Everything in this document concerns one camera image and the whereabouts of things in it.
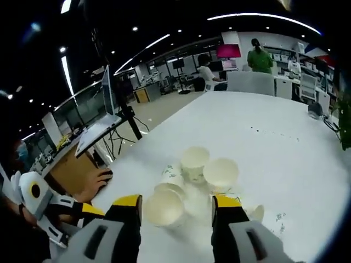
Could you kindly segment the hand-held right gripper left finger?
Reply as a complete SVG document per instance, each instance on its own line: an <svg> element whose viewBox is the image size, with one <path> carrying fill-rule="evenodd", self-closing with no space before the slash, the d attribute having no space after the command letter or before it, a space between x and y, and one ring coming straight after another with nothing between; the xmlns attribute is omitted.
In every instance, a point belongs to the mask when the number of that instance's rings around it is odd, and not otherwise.
<svg viewBox="0 0 351 263"><path fill-rule="evenodd" d="M121 197L73 235L59 262L137 262L141 221L142 195Z"/></svg>

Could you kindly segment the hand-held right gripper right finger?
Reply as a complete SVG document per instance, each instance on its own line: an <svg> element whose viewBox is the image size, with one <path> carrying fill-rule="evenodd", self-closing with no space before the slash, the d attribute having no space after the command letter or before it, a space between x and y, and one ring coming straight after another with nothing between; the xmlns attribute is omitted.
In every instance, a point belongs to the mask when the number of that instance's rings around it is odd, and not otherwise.
<svg viewBox="0 0 351 263"><path fill-rule="evenodd" d="M224 195L212 196L211 245L215 262L293 262L276 235Z"/></svg>

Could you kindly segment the person's left hand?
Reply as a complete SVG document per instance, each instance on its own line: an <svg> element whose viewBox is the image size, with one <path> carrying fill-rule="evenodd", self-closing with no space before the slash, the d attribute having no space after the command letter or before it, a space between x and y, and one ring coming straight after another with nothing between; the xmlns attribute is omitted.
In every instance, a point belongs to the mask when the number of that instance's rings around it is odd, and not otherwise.
<svg viewBox="0 0 351 263"><path fill-rule="evenodd" d="M96 169L88 174L83 190L80 193L75 193L72 197L78 202L91 204L92 199L108 184L112 177L112 170L108 168Z"/></svg>

